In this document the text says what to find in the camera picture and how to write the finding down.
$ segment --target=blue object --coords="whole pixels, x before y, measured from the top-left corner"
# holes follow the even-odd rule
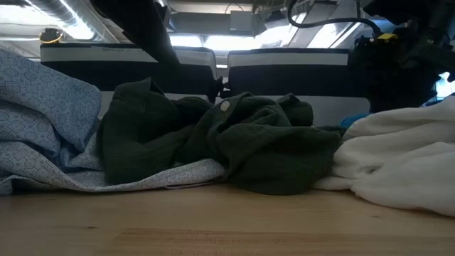
[[[359,119],[362,119],[362,118],[365,118],[367,116],[369,116],[370,113],[368,114],[357,114],[355,116],[352,116],[352,117],[346,117],[343,121],[341,121],[340,125],[344,128],[349,128],[351,125],[353,125],[353,123]]]
[[[447,96],[447,97],[450,97],[450,96],[455,96],[455,92],[452,93],[452,94],[450,94],[450,95]],[[429,107],[429,106],[432,106],[432,105],[436,105],[436,104],[440,103],[440,102],[443,101],[443,100],[435,100],[435,101],[433,101],[433,102],[426,102],[426,103],[424,103],[424,104],[422,105],[422,107]]]

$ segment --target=pipe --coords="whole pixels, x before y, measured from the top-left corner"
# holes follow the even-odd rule
[[[0,35],[0,41],[38,41],[40,40],[36,36],[9,36],[9,35]]]
[[[81,0],[25,0],[49,16],[74,39],[118,43],[101,20]]]

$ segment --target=ceiling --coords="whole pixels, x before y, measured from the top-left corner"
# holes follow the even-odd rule
[[[28,0],[0,0],[0,47],[13,50],[29,58],[39,58],[38,35],[45,28],[61,29],[61,24],[49,16],[43,15],[29,6]],[[80,14],[83,21],[96,31],[98,43],[128,43],[128,39],[122,34],[121,28],[110,20],[102,18],[90,5],[89,0],[58,0],[66,1],[74,8],[75,13]],[[286,13],[285,7],[289,0],[158,0],[161,4],[170,6],[171,23],[175,31],[170,32],[173,43],[187,43],[190,41],[200,46],[213,46],[220,52],[219,56],[229,50],[220,45],[209,44],[210,36],[232,36],[232,26],[236,22],[231,11],[244,11],[243,14],[254,14],[250,35],[242,35],[243,41],[239,41],[239,47],[267,48],[267,47],[331,47],[337,38],[347,30],[352,30],[353,24],[340,23],[330,26],[319,26],[308,29],[291,27],[286,18],[282,16],[273,22],[269,21],[269,15],[273,11]],[[299,22],[311,23],[328,18],[354,17],[354,0],[317,1],[311,0],[300,5],[294,19]],[[368,28],[357,26],[350,35],[337,42],[337,47],[349,48],[355,35],[369,33]],[[65,42],[78,41],[65,33]]]

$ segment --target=wooden tabletop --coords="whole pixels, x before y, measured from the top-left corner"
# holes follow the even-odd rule
[[[0,255],[455,255],[455,219],[229,186],[0,197]]]

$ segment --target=white towel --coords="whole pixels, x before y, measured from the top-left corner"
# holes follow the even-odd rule
[[[344,139],[331,176],[315,188],[350,189],[380,205],[455,217],[455,97],[372,114]]]

